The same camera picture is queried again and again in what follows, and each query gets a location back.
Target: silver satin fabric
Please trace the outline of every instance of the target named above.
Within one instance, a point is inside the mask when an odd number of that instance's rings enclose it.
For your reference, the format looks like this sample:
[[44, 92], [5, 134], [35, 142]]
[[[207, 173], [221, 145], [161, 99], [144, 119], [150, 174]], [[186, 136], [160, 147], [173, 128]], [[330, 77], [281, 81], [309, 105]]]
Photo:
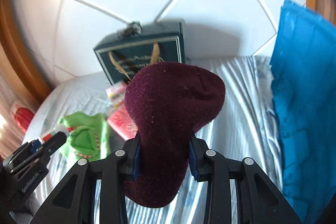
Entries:
[[[273, 109], [273, 79], [269, 58], [237, 57], [189, 60], [189, 64], [217, 74], [226, 86], [224, 106], [210, 124], [203, 127], [197, 137], [206, 141], [211, 149], [225, 157], [242, 160], [253, 158], [275, 185], [282, 189], [281, 151], [278, 127]], [[36, 139], [41, 132], [54, 127], [59, 118], [78, 110], [89, 115], [105, 112], [109, 105], [105, 89], [109, 86], [104, 73], [72, 79], [60, 84], [42, 104], [35, 115], [25, 141]], [[122, 148], [123, 141], [111, 136], [111, 150]], [[49, 174], [36, 189], [42, 203], [70, 166], [56, 152], [48, 165]], [[164, 208], [141, 207], [126, 198], [130, 224], [198, 224], [203, 223], [207, 183], [197, 183], [188, 170], [174, 200]], [[99, 223], [99, 192], [97, 184], [95, 223]], [[231, 181], [232, 223], [237, 222], [236, 193]]]

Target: maroon sock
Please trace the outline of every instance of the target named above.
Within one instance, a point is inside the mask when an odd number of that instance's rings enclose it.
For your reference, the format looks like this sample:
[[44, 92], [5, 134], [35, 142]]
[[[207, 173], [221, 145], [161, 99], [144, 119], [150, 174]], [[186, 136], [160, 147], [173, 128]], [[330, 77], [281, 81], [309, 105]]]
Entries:
[[125, 106], [141, 135], [140, 174], [125, 182], [127, 197], [150, 208], [174, 199], [188, 167], [190, 135], [218, 115], [224, 97], [221, 78], [195, 66], [162, 62], [134, 76]]

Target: round metal pin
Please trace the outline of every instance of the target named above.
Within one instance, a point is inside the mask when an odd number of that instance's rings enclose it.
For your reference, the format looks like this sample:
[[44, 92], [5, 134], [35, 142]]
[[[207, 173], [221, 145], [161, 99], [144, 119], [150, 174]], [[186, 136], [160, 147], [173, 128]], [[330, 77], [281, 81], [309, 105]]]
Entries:
[[86, 165], [87, 159], [79, 159], [77, 163], [78, 165]]
[[245, 162], [247, 165], [252, 165], [252, 164], [254, 163], [254, 160], [251, 159], [251, 158], [246, 158], [246, 159], [244, 160], [244, 162]]
[[205, 153], [206, 153], [209, 157], [213, 157], [213, 156], [216, 154], [216, 152], [215, 152], [214, 150], [207, 150]]
[[125, 155], [125, 151], [124, 151], [124, 150], [117, 150], [117, 151], [115, 152], [115, 155], [116, 155], [117, 157], [121, 157], [121, 156]]

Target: curtain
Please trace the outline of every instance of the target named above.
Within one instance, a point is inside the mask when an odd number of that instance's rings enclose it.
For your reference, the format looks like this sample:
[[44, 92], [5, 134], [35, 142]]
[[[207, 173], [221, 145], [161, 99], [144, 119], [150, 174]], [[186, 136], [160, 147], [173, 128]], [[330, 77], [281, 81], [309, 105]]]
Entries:
[[10, 108], [17, 99], [12, 88], [0, 72], [0, 155], [6, 158], [23, 141], [24, 133], [15, 125], [11, 118]]

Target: green cloth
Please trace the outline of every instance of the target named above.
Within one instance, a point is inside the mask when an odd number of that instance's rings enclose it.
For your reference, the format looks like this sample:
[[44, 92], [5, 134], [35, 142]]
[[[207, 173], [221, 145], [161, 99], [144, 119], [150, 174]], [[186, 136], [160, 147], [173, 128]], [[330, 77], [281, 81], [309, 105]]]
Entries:
[[68, 167], [72, 167], [81, 158], [94, 161], [104, 159], [111, 153], [111, 127], [103, 113], [89, 116], [78, 111], [61, 118], [58, 124], [61, 123], [73, 129], [67, 142], [59, 149], [67, 159]]

